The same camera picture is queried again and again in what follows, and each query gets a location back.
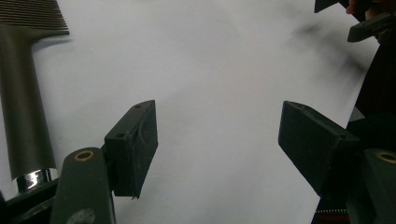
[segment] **metal spring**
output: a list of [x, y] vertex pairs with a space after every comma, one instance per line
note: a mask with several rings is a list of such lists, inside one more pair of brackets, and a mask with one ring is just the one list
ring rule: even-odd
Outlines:
[[315, 213], [321, 215], [347, 215], [347, 210], [346, 209], [317, 210]]

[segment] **clamp jaw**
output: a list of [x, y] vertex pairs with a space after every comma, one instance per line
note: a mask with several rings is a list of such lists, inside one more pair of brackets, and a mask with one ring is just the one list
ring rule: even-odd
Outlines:
[[69, 154], [59, 179], [7, 202], [0, 197], [0, 220], [116, 223], [111, 192], [139, 198], [157, 146], [155, 102], [134, 105], [106, 135], [102, 148]]

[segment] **machine part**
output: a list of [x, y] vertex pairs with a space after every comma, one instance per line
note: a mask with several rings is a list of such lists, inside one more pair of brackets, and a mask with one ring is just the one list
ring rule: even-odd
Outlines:
[[57, 186], [58, 179], [52, 180], [7, 201], [2, 210], [5, 216], [1, 220], [4, 223], [49, 223]]
[[83, 148], [64, 159], [50, 223], [116, 223], [101, 149]]
[[58, 177], [58, 171], [56, 169], [45, 169], [19, 176], [12, 182], [18, 193], [24, 193]]
[[[340, 3], [345, 8], [349, 6], [349, 0], [316, 0], [315, 13], [318, 13], [321, 10], [331, 7], [332, 5], [335, 5], [337, 3]], [[355, 17], [358, 21], [365, 21], [366, 18], [364, 12], [367, 11], [369, 7], [372, 7], [374, 5], [376, 5], [376, 3], [370, 0], [358, 1], [357, 5], [355, 6], [355, 12], [353, 13], [353, 17]]]
[[396, 116], [381, 113], [351, 121], [346, 129], [359, 137], [365, 148], [383, 148], [396, 152]]
[[139, 198], [157, 146], [155, 102], [133, 106], [105, 137], [104, 150], [116, 163], [116, 196]]
[[375, 208], [376, 223], [395, 223], [396, 153], [379, 148], [366, 149], [361, 173]]
[[55, 0], [0, 2], [0, 92], [11, 179], [56, 168], [32, 46], [68, 34]]
[[346, 197], [359, 141], [311, 107], [284, 102], [278, 143], [320, 197]]
[[367, 72], [356, 107], [364, 116], [391, 112], [396, 114], [396, 38], [395, 29], [391, 41], [382, 43]]
[[389, 28], [394, 27], [396, 20], [394, 15], [388, 12], [381, 13], [374, 18], [362, 21], [352, 26], [347, 37], [348, 42], [359, 42], [371, 36], [380, 35]]

